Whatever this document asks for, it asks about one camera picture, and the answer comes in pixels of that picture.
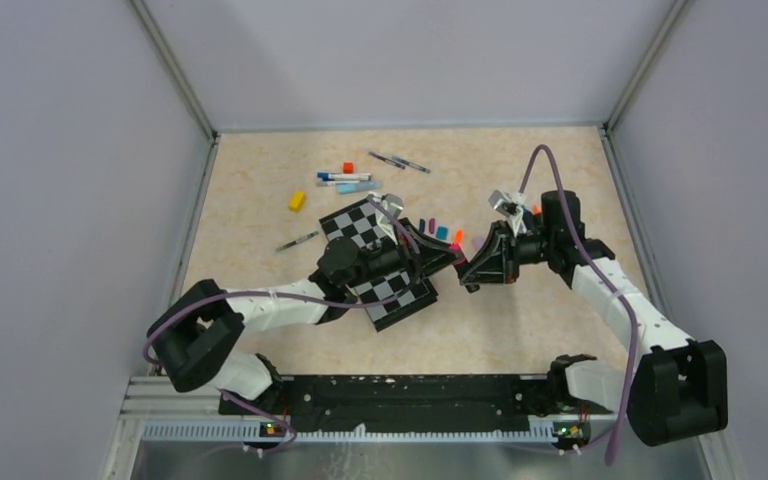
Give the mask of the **black highlighter pink cap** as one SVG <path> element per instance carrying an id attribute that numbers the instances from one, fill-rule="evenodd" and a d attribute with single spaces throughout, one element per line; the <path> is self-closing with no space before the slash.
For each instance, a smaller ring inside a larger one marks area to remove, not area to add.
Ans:
<path id="1" fill-rule="evenodd" d="M 475 272 L 468 261 L 464 260 L 463 262 L 456 264 L 455 270 L 457 272 L 459 284 L 464 287 L 468 293 L 472 294 L 480 289 L 480 284 Z"/>

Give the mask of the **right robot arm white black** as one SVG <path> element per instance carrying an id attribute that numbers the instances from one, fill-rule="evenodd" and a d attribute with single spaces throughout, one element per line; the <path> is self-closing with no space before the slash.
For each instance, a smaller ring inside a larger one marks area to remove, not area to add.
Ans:
<path id="1" fill-rule="evenodd" d="M 727 357 L 713 340 L 697 341 L 659 311 L 624 272 L 614 252 L 585 234 L 573 191 L 548 191 L 541 209 L 522 194 L 494 191 L 501 214 L 476 255 L 458 271 L 470 289 L 512 284 L 523 265 L 545 264 L 586 300 L 628 352 L 616 369 L 587 354 L 560 356 L 546 385 L 549 404 L 572 412 L 584 401 L 625 419 L 644 444 L 658 446 L 725 429 Z"/>

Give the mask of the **black gel pen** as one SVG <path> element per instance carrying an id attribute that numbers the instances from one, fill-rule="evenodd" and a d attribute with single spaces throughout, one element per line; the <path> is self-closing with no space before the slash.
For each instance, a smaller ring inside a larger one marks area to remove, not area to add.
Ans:
<path id="1" fill-rule="evenodd" d="M 302 236 L 300 236 L 300 237 L 298 237 L 296 239 L 293 239 L 293 240 L 291 240 L 291 241 L 289 241 L 287 243 L 284 243 L 284 244 L 278 246 L 275 249 L 275 252 L 278 253 L 278 252 L 282 252 L 282 251 L 288 250 L 290 248 L 293 248 L 294 246 L 297 246 L 297 245 L 300 245 L 302 243 L 305 243 L 305 242 L 307 242 L 307 241 L 317 237 L 318 235 L 319 235 L 319 231 L 311 231 L 311 232 L 306 233 L 306 234 L 304 234 L 304 235 L 302 235 Z"/>

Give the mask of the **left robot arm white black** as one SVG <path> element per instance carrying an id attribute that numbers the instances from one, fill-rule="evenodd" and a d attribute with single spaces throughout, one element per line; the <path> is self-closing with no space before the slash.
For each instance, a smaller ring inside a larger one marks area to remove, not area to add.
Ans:
<path id="1" fill-rule="evenodd" d="M 212 279 L 194 284 L 146 333 L 144 358 L 164 369 L 178 392 L 210 385 L 242 396 L 257 413 L 279 404 L 279 376 L 260 354 L 236 352 L 238 341 L 296 325 L 321 325 L 353 309 L 396 302 L 414 284 L 464 263 L 461 249 L 399 221 L 393 236 L 360 246 L 331 239 L 314 272 L 294 283 L 226 290 Z"/>

